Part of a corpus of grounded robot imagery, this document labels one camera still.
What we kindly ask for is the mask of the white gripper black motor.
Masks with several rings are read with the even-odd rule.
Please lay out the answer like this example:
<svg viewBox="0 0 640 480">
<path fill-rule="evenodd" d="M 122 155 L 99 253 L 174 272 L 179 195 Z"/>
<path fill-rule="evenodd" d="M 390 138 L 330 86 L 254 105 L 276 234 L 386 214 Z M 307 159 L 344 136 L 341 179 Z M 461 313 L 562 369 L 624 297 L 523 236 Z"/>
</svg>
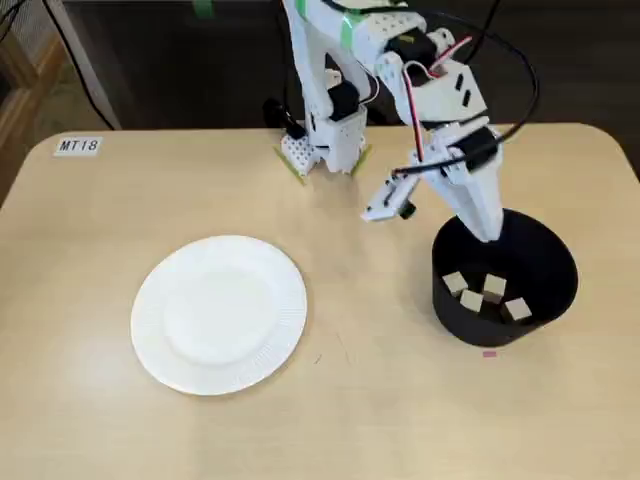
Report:
<svg viewBox="0 0 640 480">
<path fill-rule="evenodd" d="M 423 160 L 411 166 L 409 174 L 448 167 L 447 176 L 441 171 L 432 175 L 432 186 L 475 238 L 483 243 L 496 241 L 503 226 L 500 165 L 485 164 L 470 172 L 465 164 L 458 164 L 497 150 L 498 137 L 489 127 L 489 118 L 439 126 L 429 132 L 429 140 Z"/>
</svg>

